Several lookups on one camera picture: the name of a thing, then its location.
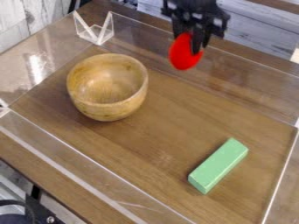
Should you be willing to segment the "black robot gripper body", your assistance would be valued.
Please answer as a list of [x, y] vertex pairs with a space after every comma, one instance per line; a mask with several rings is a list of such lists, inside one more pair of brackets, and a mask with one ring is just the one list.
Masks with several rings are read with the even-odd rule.
[[163, 0], [161, 14], [171, 21], [184, 21], [187, 32], [195, 25], [209, 27], [211, 35], [224, 37], [228, 28], [229, 14], [217, 6], [216, 0]]

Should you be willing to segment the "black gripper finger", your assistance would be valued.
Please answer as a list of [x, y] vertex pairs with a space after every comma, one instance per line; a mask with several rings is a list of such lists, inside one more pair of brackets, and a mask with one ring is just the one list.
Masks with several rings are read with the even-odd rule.
[[185, 23], [177, 17], [172, 18], [172, 34], [177, 38], [184, 32], [187, 32]]
[[191, 35], [191, 53], [197, 54], [204, 48], [211, 39], [211, 28], [203, 27], [196, 24], [192, 28], [192, 35]]

